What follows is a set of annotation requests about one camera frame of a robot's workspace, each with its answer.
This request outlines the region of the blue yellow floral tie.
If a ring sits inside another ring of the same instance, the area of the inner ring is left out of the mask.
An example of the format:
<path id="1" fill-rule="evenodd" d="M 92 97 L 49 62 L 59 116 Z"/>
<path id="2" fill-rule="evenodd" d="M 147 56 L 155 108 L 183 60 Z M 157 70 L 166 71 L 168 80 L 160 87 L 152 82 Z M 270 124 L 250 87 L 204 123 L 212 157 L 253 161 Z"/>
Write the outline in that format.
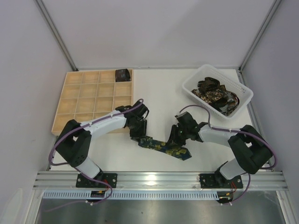
<path id="1" fill-rule="evenodd" d="M 167 154 L 182 161 L 192 158 L 187 148 L 178 145 L 167 145 L 166 142 L 155 140 L 150 136 L 140 138 L 138 146 Z"/>

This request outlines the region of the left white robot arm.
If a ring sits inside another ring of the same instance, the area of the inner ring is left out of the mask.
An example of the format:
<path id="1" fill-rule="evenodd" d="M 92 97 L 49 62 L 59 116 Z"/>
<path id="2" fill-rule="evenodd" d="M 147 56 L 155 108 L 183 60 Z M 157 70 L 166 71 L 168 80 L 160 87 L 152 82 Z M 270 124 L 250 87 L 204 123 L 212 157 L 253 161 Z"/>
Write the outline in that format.
<path id="1" fill-rule="evenodd" d="M 149 109 L 138 100 L 133 106 L 119 106 L 109 114 L 90 121 L 71 119 L 59 135 L 54 150 L 86 178 L 100 181 L 103 171 L 88 156 L 91 142 L 121 128 L 128 128 L 130 134 L 136 134 L 138 138 L 144 137 L 148 113 Z"/>

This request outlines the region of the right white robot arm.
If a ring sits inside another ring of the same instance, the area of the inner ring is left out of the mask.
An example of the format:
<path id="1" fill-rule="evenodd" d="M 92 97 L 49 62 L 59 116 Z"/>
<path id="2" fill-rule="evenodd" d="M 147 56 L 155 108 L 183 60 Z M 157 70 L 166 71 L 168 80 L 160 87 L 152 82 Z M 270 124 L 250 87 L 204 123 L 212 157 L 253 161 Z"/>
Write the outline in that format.
<path id="1" fill-rule="evenodd" d="M 178 123 L 172 125 L 166 145 L 182 147 L 187 140 L 211 142 L 229 147 L 234 159 L 222 164 L 212 175 L 214 183 L 224 187 L 228 181 L 247 173 L 255 174 L 273 156 L 264 139 L 250 125 L 241 129 L 225 129 L 207 122 L 197 123 L 188 112 L 176 116 Z"/>

